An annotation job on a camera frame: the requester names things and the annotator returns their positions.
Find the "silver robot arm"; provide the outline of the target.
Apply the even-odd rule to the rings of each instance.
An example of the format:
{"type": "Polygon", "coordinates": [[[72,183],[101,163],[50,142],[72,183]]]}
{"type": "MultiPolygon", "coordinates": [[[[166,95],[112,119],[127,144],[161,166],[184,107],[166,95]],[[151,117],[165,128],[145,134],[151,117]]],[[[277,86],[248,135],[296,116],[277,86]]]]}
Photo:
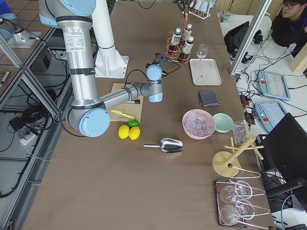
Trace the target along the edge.
{"type": "Polygon", "coordinates": [[[168,58],[156,54],[147,67],[146,83],[133,83],[99,96],[96,77],[118,77],[127,57],[116,50],[107,2],[104,0],[41,0],[41,23],[63,31],[74,99],[67,122],[87,137],[98,137],[110,125],[108,109],[138,96],[150,102],[163,98],[162,79],[168,58]]]}
{"type": "MultiPolygon", "coordinates": [[[[174,0],[179,10],[188,18],[189,13],[195,11],[196,0],[174,0]]],[[[9,40],[13,34],[22,34],[22,28],[17,16],[12,13],[5,0],[0,1],[0,35],[9,40]]]]}

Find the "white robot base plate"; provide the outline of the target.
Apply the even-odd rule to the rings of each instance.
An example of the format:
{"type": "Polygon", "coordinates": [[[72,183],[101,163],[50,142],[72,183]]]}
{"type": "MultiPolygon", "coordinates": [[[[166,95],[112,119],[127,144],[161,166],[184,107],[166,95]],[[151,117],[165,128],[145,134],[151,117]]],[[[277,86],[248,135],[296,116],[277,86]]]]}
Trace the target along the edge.
{"type": "Polygon", "coordinates": [[[126,75],[128,61],[128,56],[120,56],[119,64],[111,62],[108,60],[107,56],[104,58],[97,56],[95,62],[95,77],[123,79],[126,75]]]}

